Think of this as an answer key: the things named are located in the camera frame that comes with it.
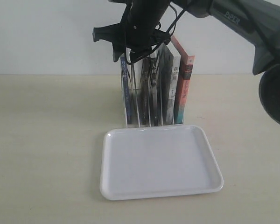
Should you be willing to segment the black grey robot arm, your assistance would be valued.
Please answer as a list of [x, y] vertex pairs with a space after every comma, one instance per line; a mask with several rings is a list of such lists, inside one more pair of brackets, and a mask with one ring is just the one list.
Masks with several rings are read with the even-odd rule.
[[129, 49], [133, 64], [169, 43], [171, 33], [158, 24], [168, 7], [196, 18], [212, 16], [255, 48], [254, 75], [261, 75], [259, 99], [268, 116], [280, 125], [280, 6], [265, 0], [125, 0], [119, 23], [93, 29], [95, 42], [110, 42], [116, 62]]

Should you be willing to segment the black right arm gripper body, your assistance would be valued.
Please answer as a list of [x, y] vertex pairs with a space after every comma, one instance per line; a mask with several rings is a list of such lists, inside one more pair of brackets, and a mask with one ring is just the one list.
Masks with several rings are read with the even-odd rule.
[[169, 39], [169, 32], [155, 28], [167, 10], [169, 0], [132, 0], [124, 21], [126, 46], [132, 50], [145, 50]]

